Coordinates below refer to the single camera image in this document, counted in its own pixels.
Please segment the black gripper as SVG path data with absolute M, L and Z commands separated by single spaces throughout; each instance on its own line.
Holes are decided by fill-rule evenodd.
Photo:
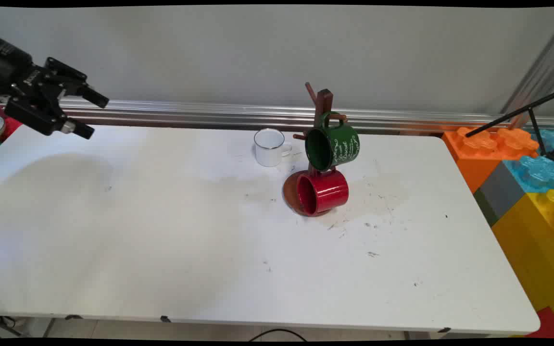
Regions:
M 0 38 L 0 96 L 8 97 L 6 115 L 45 136 L 61 132 L 90 139 L 95 129 L 66 116 L 59 101 L 44 96 L 46 83 L 64 89 L 64 96 L 79 96 L 100 108 L 109 103 L 83 72 L 53 57 L 36 65 L 29 53 Z

